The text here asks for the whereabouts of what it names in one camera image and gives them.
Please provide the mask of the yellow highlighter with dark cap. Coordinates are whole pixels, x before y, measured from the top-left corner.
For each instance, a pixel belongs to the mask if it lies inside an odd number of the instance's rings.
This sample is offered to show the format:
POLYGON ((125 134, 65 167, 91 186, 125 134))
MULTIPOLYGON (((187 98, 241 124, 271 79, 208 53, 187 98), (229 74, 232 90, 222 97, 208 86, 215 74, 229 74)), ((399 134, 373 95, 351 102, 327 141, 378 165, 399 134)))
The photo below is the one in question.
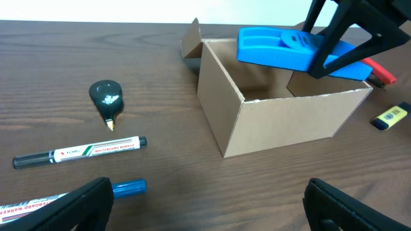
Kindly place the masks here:
POLYGON ((388 130, 397 122, 405 118, 409 113, 410 104, 407 102, 402 102, 375 117, 371 121, 371 124, 378 130, 388 130))

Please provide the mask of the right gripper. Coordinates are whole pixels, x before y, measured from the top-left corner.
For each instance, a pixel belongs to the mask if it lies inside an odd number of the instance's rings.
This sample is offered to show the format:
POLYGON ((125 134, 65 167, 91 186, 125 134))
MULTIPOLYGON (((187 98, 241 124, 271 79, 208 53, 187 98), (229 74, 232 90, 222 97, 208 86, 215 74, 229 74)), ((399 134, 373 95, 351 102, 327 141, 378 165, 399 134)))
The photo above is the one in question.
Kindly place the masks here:
MULTIPOLYGON (((326 0, 313 0, 302 31, 310 33, 326 0)), ((318 32, 324 38, 308 67, 308 74, 319 79, 349 64, 402 46, 410 35, 401 26, 410 20, 410 0, 339 0, 327 27, 318 32), (327 56, 343 40, 355 47, 325 64, 327 56)))

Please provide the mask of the black whiteboard marker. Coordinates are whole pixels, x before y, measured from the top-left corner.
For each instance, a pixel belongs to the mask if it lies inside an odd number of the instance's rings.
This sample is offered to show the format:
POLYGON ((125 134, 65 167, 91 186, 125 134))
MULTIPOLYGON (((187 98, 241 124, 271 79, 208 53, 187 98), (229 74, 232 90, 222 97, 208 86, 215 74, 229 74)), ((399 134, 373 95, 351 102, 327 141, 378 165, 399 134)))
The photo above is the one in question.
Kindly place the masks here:
POLYGON ((14 169, 26 169, 30 167, 58 164, 82 158, 97 157, 122 151, 139 150, 147 146, 147 139, 144 136, 134 136, 112 141, 84 144, 68 148, 60 148, 14 157, 12 166, 14 169))

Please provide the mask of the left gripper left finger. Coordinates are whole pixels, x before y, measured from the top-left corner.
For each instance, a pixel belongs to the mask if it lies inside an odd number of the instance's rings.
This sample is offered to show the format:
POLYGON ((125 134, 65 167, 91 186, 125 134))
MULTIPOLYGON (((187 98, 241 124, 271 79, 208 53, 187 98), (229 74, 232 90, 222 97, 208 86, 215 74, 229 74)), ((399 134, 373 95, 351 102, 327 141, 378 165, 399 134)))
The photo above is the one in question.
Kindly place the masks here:
POLYGON ((99 177, 49 205, 1 227, 1 230, 105 230, 113 203, 114 193, 110 180, 99 177))

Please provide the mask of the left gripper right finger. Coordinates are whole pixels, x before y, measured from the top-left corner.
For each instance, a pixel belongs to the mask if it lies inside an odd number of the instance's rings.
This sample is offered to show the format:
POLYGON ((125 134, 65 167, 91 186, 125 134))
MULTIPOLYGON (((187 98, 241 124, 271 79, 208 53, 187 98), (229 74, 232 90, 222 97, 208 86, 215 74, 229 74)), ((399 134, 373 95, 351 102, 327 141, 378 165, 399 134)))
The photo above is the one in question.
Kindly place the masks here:
POLYGON ((302 202, 311 230, 410 231, 319 178, 309 180, 302 202))

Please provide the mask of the cardboard box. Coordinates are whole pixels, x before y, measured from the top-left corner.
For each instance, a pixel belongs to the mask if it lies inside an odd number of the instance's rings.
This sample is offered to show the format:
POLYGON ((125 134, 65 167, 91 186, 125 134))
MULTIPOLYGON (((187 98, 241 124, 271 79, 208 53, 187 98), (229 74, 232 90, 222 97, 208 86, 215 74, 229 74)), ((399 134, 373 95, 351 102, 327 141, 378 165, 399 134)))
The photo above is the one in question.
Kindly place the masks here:
POLYGON ((364 81, 246 64, 233 38, 203 38, 194 20, 181 40, 199 58, 197 96, 222 156, 334 136, 371 93, 364 81))

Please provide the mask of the black teardrop-shaped tool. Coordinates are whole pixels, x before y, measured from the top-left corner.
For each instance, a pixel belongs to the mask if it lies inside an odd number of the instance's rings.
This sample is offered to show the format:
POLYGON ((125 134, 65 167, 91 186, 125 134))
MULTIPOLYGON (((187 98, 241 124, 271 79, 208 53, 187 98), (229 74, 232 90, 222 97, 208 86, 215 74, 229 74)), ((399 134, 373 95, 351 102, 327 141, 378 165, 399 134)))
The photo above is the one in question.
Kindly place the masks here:
POLYGON ((100 80, 90 86, 89 95, 106 127, 114 131, 116 118, 124 109, 121 85, 113 80, 100 80))

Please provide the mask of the blue whiteboard marker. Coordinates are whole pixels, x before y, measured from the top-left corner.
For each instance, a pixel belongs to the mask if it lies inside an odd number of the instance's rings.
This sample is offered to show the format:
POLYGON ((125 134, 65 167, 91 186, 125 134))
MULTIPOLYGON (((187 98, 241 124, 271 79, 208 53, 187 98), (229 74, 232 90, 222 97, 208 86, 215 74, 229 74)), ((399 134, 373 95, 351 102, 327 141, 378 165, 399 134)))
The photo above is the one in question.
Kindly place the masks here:
MULTIPOLYGON (((146 192, 146 182, 144 179, 137 179, 112 184, 112 191, 115 199, 143 194, 146 192)), ((0 211, 1 225, 5 225, 17 219, 20 219, 21 217, 24 217, 65 195, 67 195, 67 192, 29 201, 2 205, 0 211)))

